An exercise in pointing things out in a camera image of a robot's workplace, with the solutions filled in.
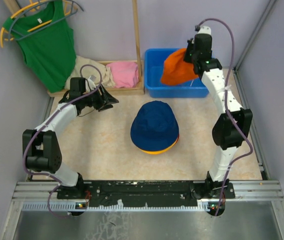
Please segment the orange hat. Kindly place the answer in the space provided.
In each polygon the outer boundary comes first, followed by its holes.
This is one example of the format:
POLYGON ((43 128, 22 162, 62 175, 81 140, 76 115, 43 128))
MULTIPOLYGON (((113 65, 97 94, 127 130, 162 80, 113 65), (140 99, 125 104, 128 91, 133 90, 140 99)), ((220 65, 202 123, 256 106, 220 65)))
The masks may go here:
POLYGON ((198 78, 193 65, 184 61, 186 48, 180 48, 170 54, 164 61, 161 83, 176 86, 198 78))

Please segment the blue plastic bin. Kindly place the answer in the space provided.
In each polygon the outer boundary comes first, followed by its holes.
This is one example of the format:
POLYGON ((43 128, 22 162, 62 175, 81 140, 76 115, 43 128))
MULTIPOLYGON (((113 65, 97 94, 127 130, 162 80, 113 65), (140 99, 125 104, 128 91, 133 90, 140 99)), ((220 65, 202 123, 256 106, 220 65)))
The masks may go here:
POLYGON ((150 48, 144 58, 144 85, 152 98, 204 98, 208 89, 199 78, 180 85, 168 86, 161 83, 164 61, 175 52, 175 48, 150 48))

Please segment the navy blue hat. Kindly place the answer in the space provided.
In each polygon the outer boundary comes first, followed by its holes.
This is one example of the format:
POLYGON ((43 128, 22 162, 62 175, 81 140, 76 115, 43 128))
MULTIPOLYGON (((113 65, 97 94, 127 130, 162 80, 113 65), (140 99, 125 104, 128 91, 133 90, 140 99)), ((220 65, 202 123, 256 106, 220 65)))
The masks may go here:
POLYGON ((146 152, 170 148, 179 138, 178 122, 170 105, 155 100, 141 106, 132 122, 130 138, 146 152))

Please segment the yellow bucket hat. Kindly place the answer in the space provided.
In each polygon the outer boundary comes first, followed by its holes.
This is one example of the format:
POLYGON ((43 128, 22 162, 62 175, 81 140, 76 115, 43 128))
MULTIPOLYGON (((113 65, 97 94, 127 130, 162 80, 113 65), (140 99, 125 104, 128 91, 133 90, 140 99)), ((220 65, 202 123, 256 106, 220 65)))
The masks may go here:
POLYGON ((159 155, 159 154, 162 154, 162 153, 169 151, 174 146, 175 146, 175 144, 173 143, 171 146, 169 146, 168 148, 163 149, 163 150, 158 150, 158 151, 147 151, 147 150, 142 150, 142 149, 140 149, 140 150, 142 152, 146 153, 146 154, 149 154, 149 155, 159 155))

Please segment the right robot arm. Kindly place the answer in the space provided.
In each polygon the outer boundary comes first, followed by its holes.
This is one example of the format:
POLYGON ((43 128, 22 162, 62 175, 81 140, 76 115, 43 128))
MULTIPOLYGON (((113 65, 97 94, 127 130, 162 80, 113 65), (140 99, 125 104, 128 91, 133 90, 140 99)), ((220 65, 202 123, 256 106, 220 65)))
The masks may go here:
POLYGON ((202 190, 194 192, 194 195, 197 198, 216 198, 227 186, 224 178, 229 164, 248 136, 252 112, 242 107, 225 83, 222 66, 219 60, 212 56, 211 33, 199 31, 187 42, 184 61, 193 64, 195 74, 208 89, 219 115, 212 129, 212 138, 217 146, 214 162, 207 173, 202 190))

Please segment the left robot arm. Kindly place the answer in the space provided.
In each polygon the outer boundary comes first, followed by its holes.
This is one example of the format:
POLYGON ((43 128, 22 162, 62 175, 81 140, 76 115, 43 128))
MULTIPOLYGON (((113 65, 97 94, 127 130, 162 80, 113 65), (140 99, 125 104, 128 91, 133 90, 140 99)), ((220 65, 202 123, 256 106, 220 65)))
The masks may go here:
POLYGON ((86 192, 80 183, 80 174, 62 162, 58 136, 83 109, 93 108, 101 112, 111 109, 119 101, 101 85, 95 85, 89 78, 73 77, 56 110, 35 129, 23 132, 23 167, 30 175, 43 175, 68 187, 68 193, 75 198, 86 192))

